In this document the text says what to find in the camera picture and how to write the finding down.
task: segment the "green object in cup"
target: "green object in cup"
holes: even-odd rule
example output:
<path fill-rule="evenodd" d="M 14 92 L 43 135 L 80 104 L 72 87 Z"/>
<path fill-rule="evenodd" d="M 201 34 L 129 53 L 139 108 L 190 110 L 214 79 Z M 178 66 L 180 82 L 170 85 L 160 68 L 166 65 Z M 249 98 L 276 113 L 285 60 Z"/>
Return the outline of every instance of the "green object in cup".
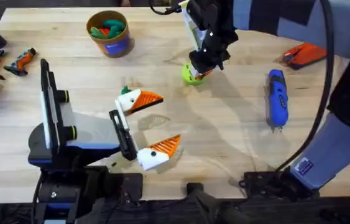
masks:
<path fill-rule="evenodd" d="M 99 29 L 97 29 L 95 27 L 92 27 L 90 29 L 90 34 L 93 37 L 96 37 L 96 38 L 99 38 L 99 39 L 107 39 L 107 36 L 104 33 L 102 33 Z"/>
<path fill-rule="evenodd" d="M 115 38 L 117 36 L 119 36 L 121 34 L 121 32 L 123 32 L 123 30 L 120 29 L 120 27 L 118 26 L 112 26 L 110 28 L 110 32 L 108 33 L 108 38 Z"/>
<path fill-rule="evenodd" d="M 104 28 L 112 28 L 112 27 L 118 27 L 121 31 L 124 31 L 125 29 L 125 24 L 119 20 L 116 19 L 108 19 L 103 22 L 103 27 Z"/>

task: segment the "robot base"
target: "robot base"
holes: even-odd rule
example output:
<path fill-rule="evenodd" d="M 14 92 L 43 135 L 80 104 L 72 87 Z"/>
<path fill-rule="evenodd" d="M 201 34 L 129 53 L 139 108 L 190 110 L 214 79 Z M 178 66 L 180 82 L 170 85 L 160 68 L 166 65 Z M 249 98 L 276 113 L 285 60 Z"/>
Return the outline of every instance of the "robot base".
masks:
<path fill-rule="evenodd" d="M 245 189 L 247 197 L 287 198 L 291 201 L 318 198 L 317 190 L 309 190 L 289 175 L 289 168 L 284 172 L 245 172 L 244 179 L 238 184 Z"/>

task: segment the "wooden table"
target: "wooden table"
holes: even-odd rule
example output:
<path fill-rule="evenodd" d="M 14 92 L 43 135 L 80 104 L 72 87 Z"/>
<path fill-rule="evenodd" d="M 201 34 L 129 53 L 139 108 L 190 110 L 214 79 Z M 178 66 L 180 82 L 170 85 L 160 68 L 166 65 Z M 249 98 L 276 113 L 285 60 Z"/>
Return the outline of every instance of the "wooden table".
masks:
<path fill-rule="evenodd" d="M 30 202 L 39 176 L 27 162 L 30 132 L 42 121 L 40 59 L 46 58 L 59 88 L 70 92 L 73 109 L 109 118 L 121 88 L 141 88 L 161 94 L 164 103 L 129 117 L 139 146 L 182 134 L 174 159 L 157 170 L 144 172 L 116 154 L 98 161 L 112 172 L 144 174 L 144 199 L 185 196 L 187 182 L 202 182 L 206 191 L 221 198 L 243 197 L 237 181 L 245 171 L 276 167 L 306 138 L 323 87 L 325 63 L 294 72 L 278 57 L 299 44 L 257 32 L 238 32 L 229 47 L 231 59 L 201 86 L 187 86 L 181 67 L 188 61 L 191 42 L 181 15 L 157 16 L 148 8 L 118 8 L 129 21 L 134 50 L 123 58 L 107 58 L 86 32 L 86 22 L 104 8 L 7 9 L 0 33 L 9 52 L 0 65 L 7 80 L 0 96 L 0 203 Z M 37 58 L 29 75 L 16 77 L 1 67 L 26 49 Z M 344 65 L 336 59 L 336 74 Z M 273 68 L 285 72 L 289 121 L 282 133 L 272 133 L 265 122 L 265 80 Z M 350 195 L 350 166 L 326 185 L 324 196 Z"/>

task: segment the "blue handheld tool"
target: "blue handheld tool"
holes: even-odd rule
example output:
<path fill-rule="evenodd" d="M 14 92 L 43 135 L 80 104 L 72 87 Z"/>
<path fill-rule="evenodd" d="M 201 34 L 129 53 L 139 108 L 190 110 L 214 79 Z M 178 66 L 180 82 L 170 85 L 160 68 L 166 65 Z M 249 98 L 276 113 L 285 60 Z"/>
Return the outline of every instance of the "blue handheld tool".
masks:
<path fill-rule="evenodd" d="M 284 74 L 281 70 L 273 69 L 269 73 L 269 104 L 270 122 L 275 128 L 282 130 L 288 121 L 288 95 Z"/>

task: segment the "cable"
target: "cable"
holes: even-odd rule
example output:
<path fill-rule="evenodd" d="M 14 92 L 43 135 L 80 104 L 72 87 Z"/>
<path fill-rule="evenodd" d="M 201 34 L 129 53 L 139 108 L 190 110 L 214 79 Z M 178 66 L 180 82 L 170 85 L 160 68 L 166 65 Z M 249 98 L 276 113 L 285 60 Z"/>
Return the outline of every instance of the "cable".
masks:
<path fill-rule="evenodd" d="M 114 207 L 111 209 L 111 212 L 107 215 L 107 219 L 106 219 L 105 224 L 108 223 L 108 221 L 109 221 L 110 218 L 111 218 L 111 215 L 113 215 L 114 210 L 117 208 L 117 206 L 118 206 L 120 203 L 121 203 L 121 200 L 119 199 L 119 200 L 117 201 L 117 203 L 114 205 Z"/>
<path fill-rule="evenodd" d="M 37 198 L 38 198 L 38 193 L 39 193 L 39 188 L 42 185 L 42 180 L 43 180 L 43 176 L 45 175 L 44 171 L 40 171 L 40 175 L 39 175 L 39 179 L 37 182 L 37 186 L 35 187 L 35 191 L 34 191 L 34 196 L 32 197 L 32 208 L 31 208 L 31 224 L 34 224 L 34 220 L 35 220 L 35 207 L 37 204 Z"/>
<path fill-rule="evenodd" d="M 180 203 L 183 203 L 187 200 L 187 198 L 183 198 L 183 199 L 180 199 L 180 200 L 176 200 L 174 202 L 171 202 L 171 203 L 168 203 L 166 205 L 162 205 L 162 206 L 159 206 L 157 208 L 150 208 L 150 209 L 145 209 L 145 210 L 120 210 L 120 209 L 116 209 L 116 211 L 118 212 L 122 212 L 122 213 L 139 213 L 139 212 L 153 212 L 153 211 L 157 211 L 157 210 L 161 210 L 161 209 L 164 209 L 164 208 L 168 208 L 168 207 L 174 207 Z"/>
<path fill-rule="evenodd" d="M 323 88 L 323 94 L 321 95 L 320 105 L 317 110 L 316 118 L 313 122 L 313 126 L 310 129 L 309 135 L 305 139 L 305 142 L 300 146 L 300 148 L 285 162 L 279 165 L 271 175 L 266 176 L 265 180 L 262 182 L 262 186 L 265 186 L 269 183 L 269 181 L 276 176 L 286 165 L 291 163 L 294 159 L 296 159 L 310 144 L 311 140 L 314 138 L 318 127 L 320 126 L 321 120 L 324 116 L 326 104 L 331 93 L 331 83 L 333 77 L 334 70 L 334 22 L 333 22 L 333 13 L 331 9 L 331 5 L 328 0 L 320 0 L 321 7 L 323 8 L 323 15 L 325 21 L 325 34 L 326 34 L 326 72 L 325 72 L 325 82 Z"/>
<path fill-rule="evenodd" d="M 160 16 L 166 16 L 166 15 L 172 14 L 172 13 L 174 13 L 174 12 L 180 13 L 180 12 L 182 11 L 182 7 L 179 6 L 179 5 L 177 5 L 177 6 L 172 6 L 172 7 L 170 7 L 170 8 L 166 8 L 165 12 L 157 11 L 157 10 L 155 10 L 154 7 L 153 7 L 153 5 L 154 5 L 153 1 L 154 1 L 154 0 L 149 0 L 149 6 L 150 6 L 151 10 L 152 10 L 154 13 L 156 13 L 156 14 L 158 14 L 158 15 L 160 15 Z"/>

